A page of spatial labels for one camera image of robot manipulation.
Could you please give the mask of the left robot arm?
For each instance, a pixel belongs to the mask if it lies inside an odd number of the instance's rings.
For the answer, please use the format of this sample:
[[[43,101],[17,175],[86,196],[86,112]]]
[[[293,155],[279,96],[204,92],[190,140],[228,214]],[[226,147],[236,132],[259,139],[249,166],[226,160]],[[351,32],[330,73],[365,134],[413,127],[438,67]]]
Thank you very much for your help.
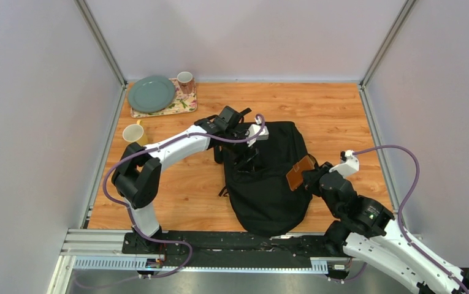
[[[104,195],[127,209],[132,229],[139,235],[137,244],[146,254],[156,253],[162,244],[157,234],[161,226],[153,205],[162,173],[193,154],[217,146],[240,153],[252,150],[256,141],[267,139],[269,131],[262,114],[257,114],[255,122],[247,128],[238,130],[249,112],[250,108],[238,112],[226,106],[220,114],[198,119],[183,132],[163,141],[147,145],[131,143],[121,160],[105,174]]]

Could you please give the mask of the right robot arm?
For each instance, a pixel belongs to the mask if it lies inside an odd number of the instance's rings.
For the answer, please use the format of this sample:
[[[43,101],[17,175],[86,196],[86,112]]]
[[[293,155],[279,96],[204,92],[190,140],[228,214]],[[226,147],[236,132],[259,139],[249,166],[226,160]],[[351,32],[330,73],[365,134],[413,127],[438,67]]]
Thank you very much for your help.
[[[335,220],[325,251],[356,257],[394,278],[412,293],[469,293],[469,268],[431,251],[397,222],[380,202],[359,195],[328,162],[301,171],[307,191],[321,197]]]

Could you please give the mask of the brown leather wallet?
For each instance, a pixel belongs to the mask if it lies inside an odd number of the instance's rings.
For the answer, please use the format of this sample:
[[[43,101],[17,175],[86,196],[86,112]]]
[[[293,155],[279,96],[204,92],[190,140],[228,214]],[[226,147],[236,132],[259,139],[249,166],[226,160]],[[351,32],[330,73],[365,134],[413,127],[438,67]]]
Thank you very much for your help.
[[[302,173],[314,170],[315,165],[316,160],[310,154],[302,157],[298,162],[292,165],[292,168],[286,174],[286,180],[291,191],[297,190],[300,185],[303,184]]]

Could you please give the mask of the black backpack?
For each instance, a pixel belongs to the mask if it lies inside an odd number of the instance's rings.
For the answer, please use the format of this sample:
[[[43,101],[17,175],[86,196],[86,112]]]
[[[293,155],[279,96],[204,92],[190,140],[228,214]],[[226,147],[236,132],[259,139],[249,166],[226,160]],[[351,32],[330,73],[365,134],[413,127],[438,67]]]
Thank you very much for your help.
[[[223,165],[231,207],[242,227],[259,236],[284,235],[299,225],[312,196],[304,188],[291,190],[286,175],[307,147],[291,121],[267,122],[269,137],[246,143],[220,143],[214,159]]]

